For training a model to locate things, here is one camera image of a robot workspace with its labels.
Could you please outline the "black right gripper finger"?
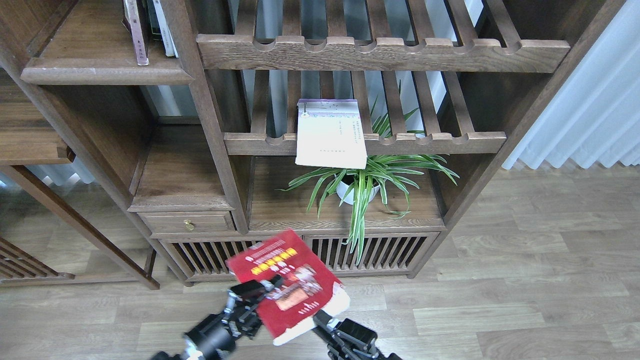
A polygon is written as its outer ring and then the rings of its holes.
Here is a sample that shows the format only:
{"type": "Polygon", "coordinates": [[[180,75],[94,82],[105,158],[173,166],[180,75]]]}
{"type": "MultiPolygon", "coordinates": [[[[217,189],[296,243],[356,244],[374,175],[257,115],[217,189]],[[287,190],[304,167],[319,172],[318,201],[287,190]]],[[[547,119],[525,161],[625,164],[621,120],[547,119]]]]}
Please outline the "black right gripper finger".
{"type": "Polygon", "coordinates": [[[337,325],[336,317],[333,317],[324,310],[318,310],[313,317],[313,323],[324,332],[331,333],[337,325]]]}

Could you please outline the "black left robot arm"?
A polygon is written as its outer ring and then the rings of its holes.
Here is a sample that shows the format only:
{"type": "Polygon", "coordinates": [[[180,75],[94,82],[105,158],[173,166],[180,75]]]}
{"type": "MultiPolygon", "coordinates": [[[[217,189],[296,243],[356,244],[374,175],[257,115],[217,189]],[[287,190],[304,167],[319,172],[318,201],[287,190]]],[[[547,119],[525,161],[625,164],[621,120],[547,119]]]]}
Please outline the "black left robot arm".
{"type": "Polygon", "coordinates": [[[258,316],[259,303],[280,287],[284,279],[275,275],[268,280],[250,280],[227,291],[227,301],[220,313],[212,313],[183,335],[181,354],[156,353],[153,360],[225,360],[236,350],[236,340],[253,338],[263,325],[258,316]]]}

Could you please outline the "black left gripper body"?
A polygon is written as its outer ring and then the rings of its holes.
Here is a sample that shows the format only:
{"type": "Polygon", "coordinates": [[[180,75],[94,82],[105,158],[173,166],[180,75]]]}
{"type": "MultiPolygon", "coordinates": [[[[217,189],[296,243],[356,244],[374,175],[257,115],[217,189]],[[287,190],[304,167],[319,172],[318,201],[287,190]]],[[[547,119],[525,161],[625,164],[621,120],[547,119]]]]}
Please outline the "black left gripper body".
{"type": "Polygon", "coordinates": [[[210,314],[183,335],[183,360],[225,360],[236,350],[236,340],[252,339],[263,325],[256,309],[263,296],[230,296],[219,314],[210,314]]]}

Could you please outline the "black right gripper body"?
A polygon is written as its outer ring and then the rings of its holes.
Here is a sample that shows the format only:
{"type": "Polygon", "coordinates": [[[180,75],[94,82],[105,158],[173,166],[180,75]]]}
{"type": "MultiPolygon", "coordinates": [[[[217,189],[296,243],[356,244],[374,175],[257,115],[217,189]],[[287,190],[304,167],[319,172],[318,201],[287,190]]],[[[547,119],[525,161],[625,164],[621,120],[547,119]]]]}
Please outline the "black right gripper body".
{"type": "Polygon", "coordinates": [[[396,353],[384,355],[376,347],[377,333],[349,318],[330,319],[325,325],[327,355],[331,360],[400,360],[396,353]]]}

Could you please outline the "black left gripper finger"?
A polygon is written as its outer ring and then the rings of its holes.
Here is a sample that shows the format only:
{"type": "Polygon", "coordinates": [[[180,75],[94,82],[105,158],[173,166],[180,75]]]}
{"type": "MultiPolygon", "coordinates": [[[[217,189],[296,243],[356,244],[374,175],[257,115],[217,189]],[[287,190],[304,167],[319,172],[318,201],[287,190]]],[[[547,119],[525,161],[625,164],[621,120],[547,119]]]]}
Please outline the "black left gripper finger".
{"type": "Polygon", "coordinates": [[[283,282],[284,279],[281,276],[261,281],[252,279],[231,287],[229,296],[238,301],[260,301],[274,289],[281,287],[283,282]]]}

